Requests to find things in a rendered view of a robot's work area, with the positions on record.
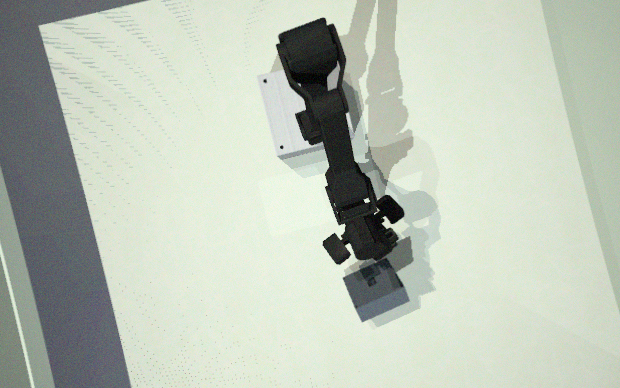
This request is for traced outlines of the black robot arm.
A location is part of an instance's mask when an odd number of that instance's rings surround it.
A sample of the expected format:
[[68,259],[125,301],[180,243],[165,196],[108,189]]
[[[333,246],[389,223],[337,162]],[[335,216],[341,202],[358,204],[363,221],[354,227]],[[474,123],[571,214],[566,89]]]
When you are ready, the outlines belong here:
[[[304,141],[323,142],[329,168],[325,186],[338,225],[356,259],[380,260],[397,246],[395,231],[373,221],[377,201],[371,180],[354,160],[342,88],[346,57],[336,27],[319,18],[279,33],[277,51],[290,88],[304,99],[306,110],[295,114]],[[328,91],[327,76],[340,66],[337,88]],[[300,84],[301,87],[298,85]],[[370,202],[365,203],[364,199]],[[335,205],[334,205],[335,203]]]

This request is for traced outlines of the dark grey sloped panel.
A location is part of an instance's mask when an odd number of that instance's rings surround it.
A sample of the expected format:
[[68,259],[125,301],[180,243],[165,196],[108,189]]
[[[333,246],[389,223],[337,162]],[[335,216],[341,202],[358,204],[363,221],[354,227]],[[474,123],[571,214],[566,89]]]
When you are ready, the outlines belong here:
[[361,323],[410,302],[387,258],[342,278]]

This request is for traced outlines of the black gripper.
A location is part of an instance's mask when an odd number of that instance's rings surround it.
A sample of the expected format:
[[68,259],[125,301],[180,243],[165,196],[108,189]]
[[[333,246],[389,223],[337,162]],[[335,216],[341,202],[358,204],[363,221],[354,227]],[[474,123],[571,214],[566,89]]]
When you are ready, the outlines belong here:
[[[380,211],[375,215],[374,213],[370,214],[370,217],[373,221],[377,222],[381,228],[384,227],[382,224],[385,221],[383,219],[384,216],[391,224],[395,224],[404,217],[402,207],[390,195],[384,195],[377,201],[378,202],[375,202],[375,204]],[[342,239],[340,240],[336,233],[333,233],[325,239],[322,244],[333,261],[338,265],[342,264],[351,256],[351,253],[345,247],[348,243],[350,243],[345,231],[341,237]]]

